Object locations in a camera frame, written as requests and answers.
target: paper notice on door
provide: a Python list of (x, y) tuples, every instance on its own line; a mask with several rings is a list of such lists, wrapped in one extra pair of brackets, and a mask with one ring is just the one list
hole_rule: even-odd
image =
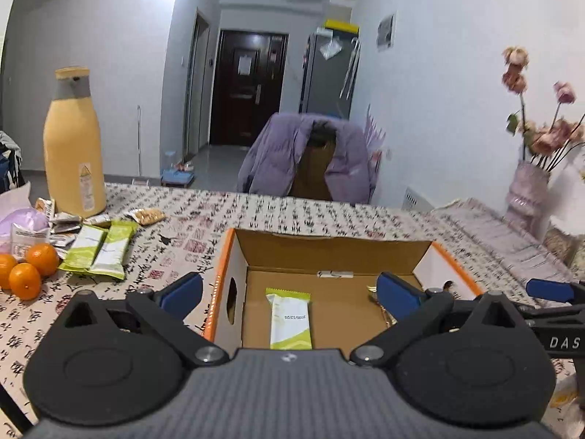
[(249, 76), (252, 69), (252, 58), (249, 56), (240, 56), (238, 61), (238, 74)]
[(81, 163), (79, 165), (79, 188), (83, 211), (92, 211), (95, 208), (94, 184), (91, 180), (91, 165)]

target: wall vent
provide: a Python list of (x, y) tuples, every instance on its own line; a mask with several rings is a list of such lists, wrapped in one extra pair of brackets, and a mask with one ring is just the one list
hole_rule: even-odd
[(408, 187), (404, 194), (403, 209), (408, 211), (431, 211), (435, 207), (429, 203), (423, 196), (420, 196), (412, 188)]

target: pink vase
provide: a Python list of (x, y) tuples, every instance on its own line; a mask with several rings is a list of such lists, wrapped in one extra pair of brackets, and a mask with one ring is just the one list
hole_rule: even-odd
[(545, 208), (550, 178), (548, 171), (528, 161), (518, 162), (514, 180), (506, 196), (508, 211), (505, 217), (530, 234), (536, 234)]

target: refrigerator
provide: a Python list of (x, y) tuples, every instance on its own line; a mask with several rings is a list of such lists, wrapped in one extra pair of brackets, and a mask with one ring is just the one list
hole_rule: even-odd
[[(333, 31), (333, 38), (340, 43), (341, 50), (326, 59), (321, 48), (331, 43), (331, 31), (321, 30), (309, 37), (303, 62), (300, 113), (317, 113), (348, 119), (352, 108), (353, 79), (357, 72), (350, 68), (352, 52), (358, 36), (344, 31)], [(343, 83), (349, 70), (346, 89), (340, 97)]]

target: cardboard box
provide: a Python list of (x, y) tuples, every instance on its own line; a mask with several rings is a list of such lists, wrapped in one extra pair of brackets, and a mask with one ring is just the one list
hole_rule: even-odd
[(386, 328), (366, 286), (392, 272), (422, 290), (453, 282), (463, 299), (482, 293), (445, 249), (430, 241), (289, 236), (230, 229), (220, 255), (204, 337), (230, 355), (270, 347), (271, 306), (265, 289), (311, 294), (313, 348), (348, 357)]

